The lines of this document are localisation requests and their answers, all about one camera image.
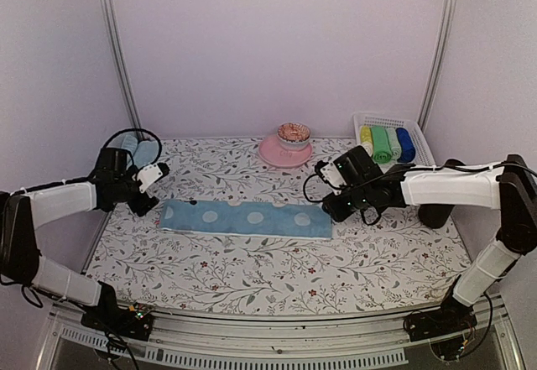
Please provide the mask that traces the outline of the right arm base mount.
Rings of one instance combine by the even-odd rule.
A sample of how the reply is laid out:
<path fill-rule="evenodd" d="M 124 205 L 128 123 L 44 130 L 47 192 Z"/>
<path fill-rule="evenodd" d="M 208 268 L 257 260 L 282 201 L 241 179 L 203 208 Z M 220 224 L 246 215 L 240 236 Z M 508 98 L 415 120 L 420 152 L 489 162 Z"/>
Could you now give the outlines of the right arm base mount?
<path fill-rule="evenodd" d="M 414 311 L 405 316 L 403 328 L 411 341 L 422 341 L 470 330 L 477 325 L 473 308 L 458 302 L 442 304 L 428 311 Z"/>

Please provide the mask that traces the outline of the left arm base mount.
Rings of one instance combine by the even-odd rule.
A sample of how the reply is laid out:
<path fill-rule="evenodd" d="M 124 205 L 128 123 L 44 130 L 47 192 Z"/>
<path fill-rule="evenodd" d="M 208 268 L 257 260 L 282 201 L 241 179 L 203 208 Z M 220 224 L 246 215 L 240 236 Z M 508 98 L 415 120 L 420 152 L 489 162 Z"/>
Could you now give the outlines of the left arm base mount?
<path fill-rule="evenodd" d="M 82 305 L 81 324 L 97 331 L 137 341 L 148 341 L 153 329 L 154 317 L 130 308 L 111 305 Z"/>

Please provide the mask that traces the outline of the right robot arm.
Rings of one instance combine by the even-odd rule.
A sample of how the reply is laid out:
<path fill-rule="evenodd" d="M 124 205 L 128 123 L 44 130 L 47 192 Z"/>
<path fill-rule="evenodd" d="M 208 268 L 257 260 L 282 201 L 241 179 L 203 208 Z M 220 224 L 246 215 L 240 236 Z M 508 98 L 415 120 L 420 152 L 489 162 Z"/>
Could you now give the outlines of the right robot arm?
<path fill-rule="evenodd" d="M 474 166 L 450 160 L 442 166 L 395 164 L 387 171 L 361 146 L 332 161 L 320 161 L 315 174 L 332 192 L 321 201 L 335 222 L 354 213 L 416 206 L 420 222 L 443 227 L 455 206 L 486 207 L 500 212 L 494 239 L 460 275 L 434 315 L 434 326 L 453 332 L 467 317 L 465 307 L 500 280 L 524 255 L 536 248 L 535 172 L 524 159 L 510 154 L 504 161 Z"/>

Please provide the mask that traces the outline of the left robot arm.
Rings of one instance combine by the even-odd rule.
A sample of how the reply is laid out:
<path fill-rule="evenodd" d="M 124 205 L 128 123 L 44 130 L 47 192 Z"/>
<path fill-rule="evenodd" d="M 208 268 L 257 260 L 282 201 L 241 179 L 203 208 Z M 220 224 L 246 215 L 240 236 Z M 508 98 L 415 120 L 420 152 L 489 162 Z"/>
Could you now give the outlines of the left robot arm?
<path fill-rule="evenodd" d="M 149 187 L 169 174 L 155 159 L 138 167 L 126 149 L 104 147 L 85 178 L 1 194 L 1 283 L 19 285 L 80 305 L 106 331 L 125 322 L 114 288 L 45 257 L 35 232 L 45 224 L 88 211 L 110 212 L 125 203 L 145 216 L 159 202 Z"/>

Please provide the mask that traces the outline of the blue orange dotted towel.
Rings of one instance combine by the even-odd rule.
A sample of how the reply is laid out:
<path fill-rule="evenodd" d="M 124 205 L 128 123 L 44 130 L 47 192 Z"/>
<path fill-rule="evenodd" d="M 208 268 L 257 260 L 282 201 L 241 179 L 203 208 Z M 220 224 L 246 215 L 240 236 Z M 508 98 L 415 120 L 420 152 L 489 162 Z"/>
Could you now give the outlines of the blue orange dotted towel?
<path fill-rule="evenodd" d="M 313 205 L 243 201 L 167 200 L 159 228 L 173 232 L 201 232 L 244 236 L 332 238 L 331 218 Z"/>

